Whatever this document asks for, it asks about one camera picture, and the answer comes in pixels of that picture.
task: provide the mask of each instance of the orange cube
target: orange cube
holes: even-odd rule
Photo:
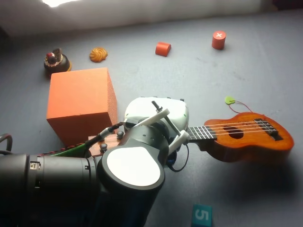
[[[156,54],[166,57],[169,54],[171,45],[163,42],[158,42],[156,46]]]
[[[46,119],[65,146],[116,124],[117,100],[108,69],[53,73]]]

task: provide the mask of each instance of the ukulele neck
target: ukulele neck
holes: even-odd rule
[[[189,142],[196,143],[200,150],[206,150],[206,146],[217,139],[216,133],[208,126],[188,127]]]

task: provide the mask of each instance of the table surface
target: table surface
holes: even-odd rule
[[[190,126],[234,113],[231,95],[253,111],[283,125],[295,146],[281,167],[224,163],[190,145],[186,168],[165,170],[166,182],[146,227],[189,227],[193,204],[213,207],[215,227],[284,227],[303,222],[303,11],[218,17],[112,28],[15,40],[0,56],[0,131],[13,135],[14,153],[37,154],[62,143],[48,125],[47,52],[61,47],[72,70],[108,67],[118,102],[118,118],[139,96],[184,98]],[[227,33],[223,51],[211,47],[215,30]],[[168,42],[168,57],[155,55]],[[89,60],[93,47],[108,57]],[[238,111],[246,111],[234,105]],[[175,168],[182,166],[181,149]]]

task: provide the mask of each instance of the teal cube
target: teal cube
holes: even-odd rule
[[[195,204],[191,218],[191,227],[211,227],[212,210],[212,207]]]

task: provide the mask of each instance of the number 5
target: number 5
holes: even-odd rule
[[[206,216],[206,220],[208,220],[208,212],[207,211],[205,211],[205,210],[202,210],[201,211],[201,214],[202,215],[199,215],[199,212],[200,212],[200,210],[196,210],[196,219],[198,219],[198,220],[203,220],[204,219],[204,215]]]

